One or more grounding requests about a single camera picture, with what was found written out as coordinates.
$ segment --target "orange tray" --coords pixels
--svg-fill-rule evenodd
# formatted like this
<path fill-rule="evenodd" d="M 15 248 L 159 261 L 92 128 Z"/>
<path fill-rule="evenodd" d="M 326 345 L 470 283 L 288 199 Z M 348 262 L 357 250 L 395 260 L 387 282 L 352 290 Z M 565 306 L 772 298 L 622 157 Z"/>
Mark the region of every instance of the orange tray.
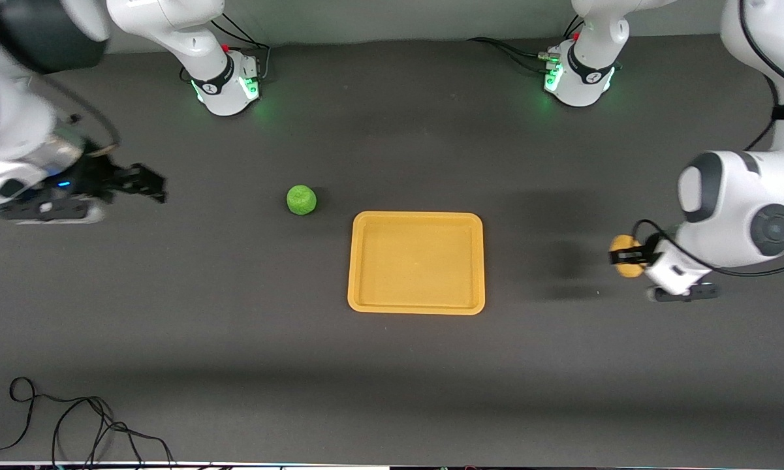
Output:
<path fill-rule="evenodd" d="M 481 312 L 481 219 L 457 212 L 361 212 L 354 218 L 348 304 L 368 313 Z"/>

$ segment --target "round yellow object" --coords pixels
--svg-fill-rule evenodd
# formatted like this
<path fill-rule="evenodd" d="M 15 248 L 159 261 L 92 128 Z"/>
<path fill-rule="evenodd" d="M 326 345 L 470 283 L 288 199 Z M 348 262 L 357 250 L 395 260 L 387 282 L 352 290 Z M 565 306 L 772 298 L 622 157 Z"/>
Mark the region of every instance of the round yellow object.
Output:
<path fill-rule="evenodd" d="M 630 235 L 618 235 L 618 237 L 612 239 L 612 245 L 610 245 L 609 251 L 614 252 L 640 246 L 642 246 L 642 244 Z M 622 277 L 638 277 L 644 273 L 644 266 L 642 264 L 616 264 L 615 269 Z"/>

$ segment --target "green led light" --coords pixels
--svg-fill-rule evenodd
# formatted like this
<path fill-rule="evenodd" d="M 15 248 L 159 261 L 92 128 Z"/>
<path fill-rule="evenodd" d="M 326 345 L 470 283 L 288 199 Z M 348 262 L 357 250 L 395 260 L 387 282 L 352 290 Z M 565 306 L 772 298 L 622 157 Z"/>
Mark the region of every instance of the green led light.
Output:
<path fill-rule="evenodd" d="M 603 86 L 604 91 L 609 89 L 609 85 L 612 84 L 612 75 L 614 74 L 615 74 L 615 67 L 613 67 L 612 70 L 609 71 L 609 78 L 606 79 L 606 84 Z"/>
<path fill-rule="evenodd" d="M 238 77 L 238 83 L 248 99 L 252 101 L 252 99 L 258 98 L 257 81 L 254 78 Z"/>
<path fill-rule="evenodd" d="M 558 63 L 554 70 L 549 72 L 549 75 L 550 77 L 546 80 L 546 89 L 549 91 L 555 91 L 559 85 L 559 79 L 563 76 L 562 63 Z"/>
<path fill-rule="evenodd" d="M 191 80 L 191 86 L 195 89 L 195 93 L 197 93 L 197 101 L 203 103 L 203 96 L 200 96 L 200 90 L 197 88 L 194 80 Z"/>

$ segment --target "white wall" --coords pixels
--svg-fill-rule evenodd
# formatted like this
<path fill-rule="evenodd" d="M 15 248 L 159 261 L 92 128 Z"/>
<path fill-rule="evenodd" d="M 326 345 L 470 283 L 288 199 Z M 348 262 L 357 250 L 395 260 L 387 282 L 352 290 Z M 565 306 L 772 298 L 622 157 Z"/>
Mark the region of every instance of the white wall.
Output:
<path fill-rule="evenodd" d="M 633 35 L 716 33 L 723 3 L 678 0 L 628 19 Z M 574 16 L 568 0 L 227 0 L 225 12 L 253 38 L 273 45 L 548 38 L 562 33 Z M 148 50 L 158 48 L 121 31 L 110 47 L 111 52 Z"/>

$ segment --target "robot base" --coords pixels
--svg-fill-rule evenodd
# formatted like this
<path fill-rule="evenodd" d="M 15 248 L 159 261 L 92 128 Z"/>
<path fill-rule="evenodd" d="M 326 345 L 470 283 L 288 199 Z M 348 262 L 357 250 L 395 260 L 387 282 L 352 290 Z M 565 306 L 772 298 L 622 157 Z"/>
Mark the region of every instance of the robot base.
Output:
<path fill-rule="evenodd" d="M 692 302 L 694 300 L 707 300 L 719 297 L 719 286 L 714 283 L 700 283 L 691 286 L 688 295 L 673 295 L 658 286 L 652 286 L 646 291 L 646 296 L 651 302 Z"/>
<path fill-rule="evenodd" d="M 549 74 L 546 75 L 543 89 L 551 95 L 555 95 L 564 104 L 582 108 L 594 104 L 609 89 L 615 69 L 612 69 L 606 78 L 601 78 L 596 84 L 583 83 L 580 75 L 571 69 L 568 60 L 563 59 L 568 56 L 568 51 L 573 45 L 574 40 L 568 39 L 549 48 L 549 54 L 559 54 L 561 60 L 558 63 L 549 63 Z"/>
<path fill-rule="evenodd" d="M 229 51 L 228 57 L 234 62 L 233 77 L 216 95 L 209 95 L 198 89 L 197 99 L 216 116 L 233 116 L 242 112 L 249 103 L 260 97 L 260 81 L 258 80 L 258 62 L 255 57 L 248 57 L 238 51 Z"/>

